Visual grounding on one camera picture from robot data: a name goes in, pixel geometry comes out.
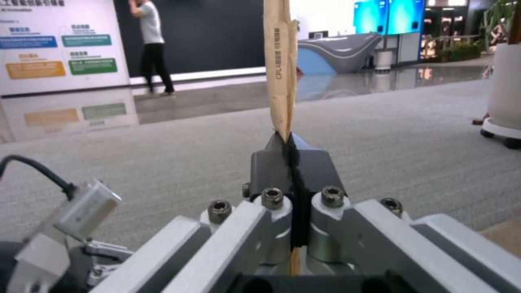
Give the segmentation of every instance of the curved reception desk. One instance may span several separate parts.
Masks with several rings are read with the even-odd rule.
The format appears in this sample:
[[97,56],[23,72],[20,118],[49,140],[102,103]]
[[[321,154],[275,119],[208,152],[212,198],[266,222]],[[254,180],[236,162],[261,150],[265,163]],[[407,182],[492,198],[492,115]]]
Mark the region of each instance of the curved reception desk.
[[364,33],[299,41],[297,65],[304,74],[345,74],[360,70],[382,36]]

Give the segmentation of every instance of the green label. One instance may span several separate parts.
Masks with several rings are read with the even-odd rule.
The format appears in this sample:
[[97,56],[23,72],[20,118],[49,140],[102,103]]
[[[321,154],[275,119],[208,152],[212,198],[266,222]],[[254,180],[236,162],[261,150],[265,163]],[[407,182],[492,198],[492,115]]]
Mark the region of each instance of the green label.
[[124,103],[83,107],[81,111],[83,112],[83,117],[85,117],[85,120],[107,118],[127,114],[127,109],[125,108]]
[[110,46],[112,40],[109,34],[93,35],[62,35],[61,41],[65,47],[86,47],[86,46]]
[[118,67],[114,58],[74,61],[70,60],[69,67],[72,75],[118,72]]

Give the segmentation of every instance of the glossy floor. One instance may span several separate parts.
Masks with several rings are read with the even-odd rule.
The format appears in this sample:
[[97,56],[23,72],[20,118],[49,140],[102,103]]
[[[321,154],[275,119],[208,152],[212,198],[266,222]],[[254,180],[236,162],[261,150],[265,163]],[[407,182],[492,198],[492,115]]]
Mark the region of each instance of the glossy floor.
[[[420,66],[386,74],[362,71],[304,76],[299,80],[297,102],[477,80],[486,69]],[[175,97],[150,96],[141,88],[4,99],[0,105],[0,143],[267,107],[265,80],[258,76],[180,84]]]

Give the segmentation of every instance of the poster board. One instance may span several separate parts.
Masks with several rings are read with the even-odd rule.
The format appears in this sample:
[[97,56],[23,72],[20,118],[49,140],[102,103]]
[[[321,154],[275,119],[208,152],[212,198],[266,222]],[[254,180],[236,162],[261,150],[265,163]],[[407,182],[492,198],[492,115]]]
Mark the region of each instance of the poster board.
[[127,84],[113,1],[0,1],[0,95]]

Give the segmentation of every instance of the blue display screen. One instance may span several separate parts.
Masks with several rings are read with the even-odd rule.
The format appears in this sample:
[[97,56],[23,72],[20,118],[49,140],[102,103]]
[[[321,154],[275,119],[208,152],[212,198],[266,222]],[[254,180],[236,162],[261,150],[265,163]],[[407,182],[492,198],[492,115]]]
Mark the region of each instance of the blue display screen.
[[419,32],[423,22],[424,3],[425,0],[389,0],[387,34]]
[[367,0],[355,3],[356,33],[386,33],[388,0]]

